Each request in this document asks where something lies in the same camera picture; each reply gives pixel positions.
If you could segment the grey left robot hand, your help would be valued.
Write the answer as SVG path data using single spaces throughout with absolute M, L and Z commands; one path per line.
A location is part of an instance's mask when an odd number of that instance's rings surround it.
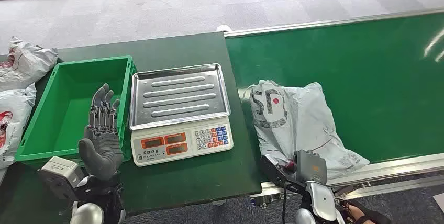
M 93 95 L 88 111 L 88 124 L 78 142 L 78 150 L 87 171 L 99 180 L 107 181 L 117 174 L 123 162 L 117 131 L 120 100 L 113 103 L 114 91 L 107 83 Z

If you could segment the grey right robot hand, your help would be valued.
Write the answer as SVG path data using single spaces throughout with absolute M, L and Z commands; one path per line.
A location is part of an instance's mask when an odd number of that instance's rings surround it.
M 326 185 L 327 168 L 325 159 L 312 151 L 297 151 L 296 179 L 301 183 L 314 181 Z

